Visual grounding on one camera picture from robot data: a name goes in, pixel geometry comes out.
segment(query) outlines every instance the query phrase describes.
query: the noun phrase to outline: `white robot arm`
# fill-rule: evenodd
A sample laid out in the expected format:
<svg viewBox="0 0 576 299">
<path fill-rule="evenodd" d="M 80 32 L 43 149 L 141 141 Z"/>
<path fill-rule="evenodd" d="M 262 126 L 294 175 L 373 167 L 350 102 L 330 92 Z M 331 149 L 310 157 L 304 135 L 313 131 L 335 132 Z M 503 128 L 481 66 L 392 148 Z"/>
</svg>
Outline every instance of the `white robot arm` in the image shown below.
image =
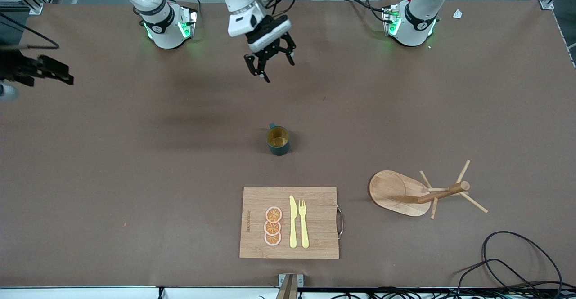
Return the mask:
<svg viewBox="0 0 576 299">
<path fill-rule="evenodd" d="M 445 0 L 403 0 L 383 11 L 385 32 L 406 46 L 418 46 L 432 34 Z"/>
<path fill-rule="evenodd" d="M 129 0 L 142 19 L 150 39 L 163 49 L 174 49 L 193 38 L 198 13 L 167 0 Z"/>
<path fill-rule="evenodd" d="M 148 36 L 163 49 L 174 49 L 193 37 L 198 13 L 167 0 L 129 0 L 144 19 Z M 287 16 L 268 15 L 261 0 L 224 0 L 230 12 L 230 36 L 246 35 L 252 54 L 244 59 L 250 72 L 270 80 L 265 72 L 266 62 L 277 53 L 286 53 L 291 65 L 296 45 L 288 34 L 292 28 Z M 287 47 L 280 46 L 284 39 Z"/>
<path fill-rule="evenodd" d="M 266 62 L 279 52 L 285 53 L 290 65 L 296 44 L 288 34 L 292 23 L 287 16 L 273 18 L 268 15 L 261 0 L 224 0 L 230 12 L 228 34 L 246 35 L 248 46 L 253 52 L 244 56 L 248 69 L 254 76 L 270 82 L 265 72 Z M 280 39 L 288 44 L 280 46 Z"/>
</svg>

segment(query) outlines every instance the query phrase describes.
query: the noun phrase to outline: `white paper scrap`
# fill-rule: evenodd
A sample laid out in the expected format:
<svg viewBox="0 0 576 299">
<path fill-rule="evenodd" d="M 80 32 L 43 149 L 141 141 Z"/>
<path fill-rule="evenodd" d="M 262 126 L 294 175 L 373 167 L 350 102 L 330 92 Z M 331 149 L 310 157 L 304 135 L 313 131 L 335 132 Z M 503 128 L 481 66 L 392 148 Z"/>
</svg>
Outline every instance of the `white paper scrap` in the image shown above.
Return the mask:
<svg viewBox="0 0 576 299">
<path fill-rule="evenodd" d="M 460 9 L 457 9 L 456 12 L 454 13 L 454 18 L 456 19 L 460 19 L 462 18 L 462 12 L 460 11 Z"/>
</svg>

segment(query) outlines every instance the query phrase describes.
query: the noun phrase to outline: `cutting board handle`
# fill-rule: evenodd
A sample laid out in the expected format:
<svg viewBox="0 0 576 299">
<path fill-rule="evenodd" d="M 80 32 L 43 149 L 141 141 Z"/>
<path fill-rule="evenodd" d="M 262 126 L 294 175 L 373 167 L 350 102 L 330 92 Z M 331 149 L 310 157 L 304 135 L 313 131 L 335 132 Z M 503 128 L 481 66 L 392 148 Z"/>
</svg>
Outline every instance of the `cutting board handle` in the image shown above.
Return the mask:
<svg viewBox="0 0 576 299">
<path fill-rule="evenodd" d="M 338 240 L 342 237 L 342 233 L 344 232 L 344 213 L 342 213 L 342 209 L 340 209 L 340 205 L 336 205 L 336 209 L 338 210 L 338 214 L 340 215 L 340 231 L 338 232 Z"/>
</svg>

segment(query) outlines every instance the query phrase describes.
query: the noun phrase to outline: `cutting board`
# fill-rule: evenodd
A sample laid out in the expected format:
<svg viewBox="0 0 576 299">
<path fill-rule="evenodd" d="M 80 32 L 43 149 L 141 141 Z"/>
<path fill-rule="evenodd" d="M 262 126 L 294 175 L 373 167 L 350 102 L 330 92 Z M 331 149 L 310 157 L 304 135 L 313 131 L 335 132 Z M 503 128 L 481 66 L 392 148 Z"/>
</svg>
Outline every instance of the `cutting board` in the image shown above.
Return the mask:
<svg viewBox="0 0 576 299">
<path fill-rule="evenodd" d="M 302 247 L 300 216 L 296 218 L 298 246 L 290 248 L 290 195 L 306 200 L 306 226 L 310 246 Z M 338 259 L 337 190 L 332 187 L 244 187 L 240 257 L 259 259 Z M 266 210 L 282 210 L 282 240 L 276 246 L 264 241 Z"/>
</svg>

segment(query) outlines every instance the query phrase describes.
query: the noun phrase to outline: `green led light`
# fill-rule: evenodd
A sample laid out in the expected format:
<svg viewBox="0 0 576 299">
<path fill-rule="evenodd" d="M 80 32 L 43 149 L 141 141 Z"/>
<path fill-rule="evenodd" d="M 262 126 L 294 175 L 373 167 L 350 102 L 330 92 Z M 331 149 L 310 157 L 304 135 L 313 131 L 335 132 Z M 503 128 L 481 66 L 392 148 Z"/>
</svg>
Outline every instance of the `green led light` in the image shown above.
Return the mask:
<svg viewBox="0 0 576 299">
<path fill-rule="evenodd" d="M 436 19 L 434 19 L 434 21 L 432 22 L 432 25 L 430 25 L 430 31 L 428 31 L 428 36 L 432 35 L 432 30 L 434 30 L 434 25 L 436 25 Z"/>
<path fill-rule="evenodd" d="M 182 36 L 184 38 L 190 37 L 190 29 L 187 24 L 181 24 L 180 22 L 178 22 L 178 28 L 180 28 L 180 32 L 182 32 Z"/>
<path fill-rule="evenodd" d="M 390 29 L 388 30 L 390 35 L 397 34 L 398 28 L 400 28 L 401 24 L 402 24 L 402 19 L 400 17 L 397 17 L 396 20 L 390 24 Z"/>
<path fill-rule="evenodd" d="M 150 33 L 150 29 L 148 29 L 148 26 L 146 25 L 146 23 L 144 23 L 144 28 L 146 28 L 146 32 L 148 33 L 148 38 L 154 40 L 154 39 L 152 38 L 152 34 Z"/>
</svg>

